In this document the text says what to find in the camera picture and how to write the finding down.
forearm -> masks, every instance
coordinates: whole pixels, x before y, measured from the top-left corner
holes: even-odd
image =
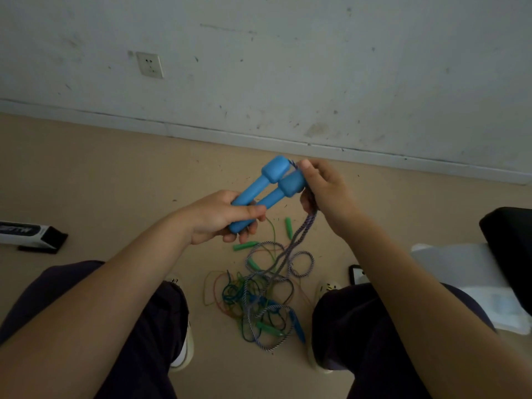
[[[433,397],[530,397],[531,370],[367,216],[345,238]]]
[[[0,347],[0,396],[93,397],[189,243],[171,214],[37,315]]]

black trousers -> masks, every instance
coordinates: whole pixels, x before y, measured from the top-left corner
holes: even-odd
[[[45,270],[4,320],[0,345],[102,264],[87,261]],[[446,287],[493,328],[471,297]],[[144,308],[96,397],[175,398],[168,370],[183,348],[187,323],[188,307],[182,290],[163,282]],[[319,363],[355,374],[349,398],[430,397],[370,284],[323,296],[312,316],[312,347]]]

baseboard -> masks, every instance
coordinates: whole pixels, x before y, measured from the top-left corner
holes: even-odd
[[[478,167],[475,165],[441,160],[427,160],[425,158],[376,153],[353,148],[308,144],[306,142],[232,133],[216,129],[206,129],[203,127],[191,127],[181,124],[30,104],[15,100],[0,99],[0,112],[37,117],[40,119],[87,124],[90,126],[110,127],[113,129],[141,133],[168,135],[189,140],[215,142],[230,146],[255,148],[284,154],[327,158],[329,160],[343,160],[413,171],[433,172],[467,178],[517,183],[519,185],[528,185],[532,183],[532,174],[530,173]]]

wall socket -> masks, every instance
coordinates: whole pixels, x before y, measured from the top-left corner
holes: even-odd
[[[138,68],[142,75],[163,78],[163,67],[161,66],[161,59],[159,55],[153,53],[137,52]]]

left hand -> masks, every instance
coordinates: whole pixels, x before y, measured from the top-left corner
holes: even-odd
[[[239,194],[236,191],[219,190],[178,210],[191,224],[192,245],[209,241],[216,235],[222,235],[224,242],[234,242],[236,235],[227,228],[231,222],[266,219],[266,206],[256,206],[255,202],[249,206],[231,206]],[[248,235],[255,234],[256,230],[257,222],[253,221],[239,233],[240,243],[246,242]]]

